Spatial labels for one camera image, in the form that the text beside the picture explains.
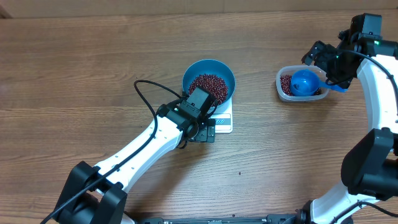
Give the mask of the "blue plastic measuring scoop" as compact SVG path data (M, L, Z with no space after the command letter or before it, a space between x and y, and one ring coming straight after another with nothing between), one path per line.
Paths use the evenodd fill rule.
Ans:
M326 81L321 81L318 75L310 70L299 70L290 80L290 91L295 96L312 96L319 88L346 92L346 89L338 85L328 85Z

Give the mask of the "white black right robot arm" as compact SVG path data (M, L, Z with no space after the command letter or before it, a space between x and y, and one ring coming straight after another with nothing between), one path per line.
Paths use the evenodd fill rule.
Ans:
M326 73L326 84L346 90L361 82L369 132L352 148L341 165L341 180L320 198L297 210L290 223L352 223L365 206L395 217L376 204L397 196L397 42L381 35L382 17L354 16L339 33L337 47L316 41L302 57Z

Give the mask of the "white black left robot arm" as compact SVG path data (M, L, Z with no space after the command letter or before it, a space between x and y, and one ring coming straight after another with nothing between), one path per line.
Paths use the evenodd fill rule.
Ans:
M58 223L133 223L124 213L127 194L146 170L181 141L206 136L215 125L207 112L215 97L198 87L187 99L161 105L151 124L115 155L70 172L55 210Z

